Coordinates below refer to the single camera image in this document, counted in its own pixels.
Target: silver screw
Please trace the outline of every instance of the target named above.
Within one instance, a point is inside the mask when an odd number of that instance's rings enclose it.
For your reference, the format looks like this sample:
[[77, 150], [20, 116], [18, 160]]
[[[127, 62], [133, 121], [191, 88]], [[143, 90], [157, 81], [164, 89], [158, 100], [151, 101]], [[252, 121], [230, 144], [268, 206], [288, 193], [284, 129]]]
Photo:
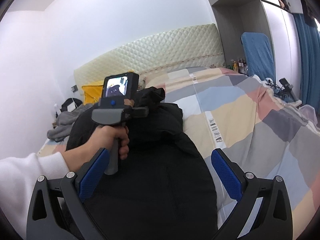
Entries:
[[41, 182], [41, 181], [43, 181], [43, 180], [44, 180], [44, 176], [41, 175], [41, 176], [38, 178], [38, 181]]
[[251, 173], [251, 172], [247, 172], [245, 174], [245, 176], [248, 178], [248, 179], [253, 179], [254, 178], [254, 175]]
[[281, 177], [281, 176], [276, 176], [276, 181], [278, 181], [278, 182], [282, 182], [282, 181], [283, 181], [283, 179], [282, 179], [282, 177]]
[[70, 171], [67, 173], [67, 178], [73, 178], [73, 176], [75, 175], [75, 173], [73, 171]]

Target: blue curtain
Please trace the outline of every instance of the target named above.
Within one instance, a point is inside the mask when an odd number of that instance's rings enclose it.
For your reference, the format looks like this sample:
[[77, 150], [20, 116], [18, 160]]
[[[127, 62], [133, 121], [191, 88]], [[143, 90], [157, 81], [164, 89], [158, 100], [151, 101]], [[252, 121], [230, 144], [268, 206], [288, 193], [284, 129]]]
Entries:
[[306, 24], [303, 14], [294, 13], [301, 51], [302, 104], [308, 104], [320, 112], [320, 35], [315, 27]]

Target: white bag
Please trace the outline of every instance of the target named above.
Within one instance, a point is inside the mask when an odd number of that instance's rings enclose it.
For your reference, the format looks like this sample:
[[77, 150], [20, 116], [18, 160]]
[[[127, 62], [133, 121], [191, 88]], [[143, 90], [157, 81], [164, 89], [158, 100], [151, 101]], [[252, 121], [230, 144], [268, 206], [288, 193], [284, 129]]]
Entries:
[[304, 105], [299, 108], [300, 114], [302, 114], [305, 118], [312, 121], [315, 125], [318, 124], [318, 119], [316, 115], [316, 111], [312, 106]]

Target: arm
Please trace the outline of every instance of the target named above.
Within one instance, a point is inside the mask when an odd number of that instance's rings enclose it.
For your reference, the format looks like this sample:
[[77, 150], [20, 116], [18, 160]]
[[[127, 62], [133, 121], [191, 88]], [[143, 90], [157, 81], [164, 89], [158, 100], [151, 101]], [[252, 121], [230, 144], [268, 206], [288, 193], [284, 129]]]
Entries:
[[26, 238], [30, 199], [39, 176], [57, 179], [69, 171], [77, 171], [100, 148], [110, 150], [115, 138], [121, 139], [119, 154], [125, 159], [129, 152], [127, 133], [128, 129], [123, 127], [97, 127], [84, 145], [64, 153], [46, 157], [32, 153], [26, 158], [0, 160], [0, 207], [17, 233]]

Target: quilted headboard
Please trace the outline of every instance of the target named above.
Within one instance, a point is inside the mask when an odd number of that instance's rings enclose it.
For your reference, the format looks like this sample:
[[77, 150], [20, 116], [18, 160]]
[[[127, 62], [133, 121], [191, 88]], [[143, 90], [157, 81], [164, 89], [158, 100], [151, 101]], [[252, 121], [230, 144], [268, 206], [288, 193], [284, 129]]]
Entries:
[[150, 74], [189, 66], [224, 65], [217, 27], [207, 24], [158, 33], [130, 42], [74, 70], [74, 77], [83, 95], [83, 85], [128, 70], [139, 73], [141, 80]]

